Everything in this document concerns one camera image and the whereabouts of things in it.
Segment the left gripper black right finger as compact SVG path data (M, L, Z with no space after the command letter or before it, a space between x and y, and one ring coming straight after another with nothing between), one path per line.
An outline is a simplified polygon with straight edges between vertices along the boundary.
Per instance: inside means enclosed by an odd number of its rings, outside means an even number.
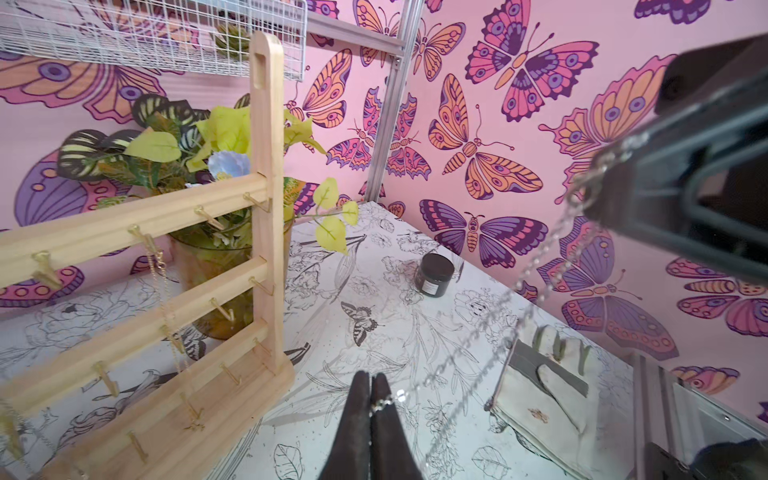
M374 480L421 480L386 376L373 377L371 390L370 475Z

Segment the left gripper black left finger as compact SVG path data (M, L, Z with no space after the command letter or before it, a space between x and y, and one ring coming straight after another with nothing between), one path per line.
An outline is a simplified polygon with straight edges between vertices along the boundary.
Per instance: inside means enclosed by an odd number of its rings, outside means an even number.
M370 471L371 381L365 371L355 373L342 416L320 480L366 480Z

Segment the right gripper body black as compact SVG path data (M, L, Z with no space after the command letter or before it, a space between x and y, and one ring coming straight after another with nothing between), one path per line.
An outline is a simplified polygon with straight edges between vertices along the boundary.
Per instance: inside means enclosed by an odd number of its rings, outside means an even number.
M590 220L740 280L767 281L767 38L685 52L654 119L601 150Z

